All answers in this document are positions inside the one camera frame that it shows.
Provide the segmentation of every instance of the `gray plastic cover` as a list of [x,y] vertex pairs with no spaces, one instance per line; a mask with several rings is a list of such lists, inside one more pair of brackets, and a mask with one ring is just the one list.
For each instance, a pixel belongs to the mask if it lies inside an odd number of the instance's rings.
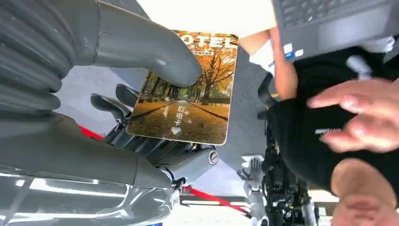
[[0,164],[30,171],[170,188],[137,154],[85,137],[52,110],[74,65],[147,67],[178,86],[201,74],[172,31],[96,0],[0,1]]
[[179,204],[171,188],[29,174],[0,165],[0,225],[141,226],[160,222]]

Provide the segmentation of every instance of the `white arrow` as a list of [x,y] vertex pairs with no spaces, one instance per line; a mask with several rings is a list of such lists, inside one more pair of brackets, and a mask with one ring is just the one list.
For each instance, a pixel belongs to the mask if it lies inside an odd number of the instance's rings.
[[181,128],[177,128],[177,127],[172,127],[172,132],[174,135],[176,135],[178,132],[182,131]]

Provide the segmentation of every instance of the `laptop keyboard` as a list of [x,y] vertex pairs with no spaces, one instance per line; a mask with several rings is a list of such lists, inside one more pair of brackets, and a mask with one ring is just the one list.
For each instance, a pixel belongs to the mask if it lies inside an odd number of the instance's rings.
[[292,28],[319,20],[358,0],[280,0],[284,24]]

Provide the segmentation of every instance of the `robotic hand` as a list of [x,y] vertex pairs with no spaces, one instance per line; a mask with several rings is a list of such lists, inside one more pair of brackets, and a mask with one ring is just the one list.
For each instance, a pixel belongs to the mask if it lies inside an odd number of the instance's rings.
[[0,21],[0,225],[40,219],[125,226],[165,218],[183,181],[172,181],[161,166],[174,166],[177,177],[182,161],[208,162],[214,147],[197,152],[124,132],[130,111],[118,100],[131,106],[136,99],[126,87],[116,90],[117,100],[92,96],[118,125],[102,141],[89,138],[53,112],[61,104],[54,93],[76,65],[148,68],[188,87],[202,74],[195,55],[173,31],[99,0],[1,0]]
[[265,199],[260,189],[264,158],[261,155],[243,155],[242,158],[245,160],[242,166],[249,168],[249,173],[242,169],[237,174],[245,181],[244,190],[251,205],[252,226],[268,226],[268,218],[264,209]]

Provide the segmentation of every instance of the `person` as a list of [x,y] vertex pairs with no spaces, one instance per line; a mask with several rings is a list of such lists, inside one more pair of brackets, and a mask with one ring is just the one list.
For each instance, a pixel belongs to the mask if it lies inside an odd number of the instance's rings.
[[334,226],[399,225],[399,74],[383,64],[392,41],[293,64],[277,28],[240,41],[252,62],[274,71],[281,101],[267,120],[287,166],[339,197]]

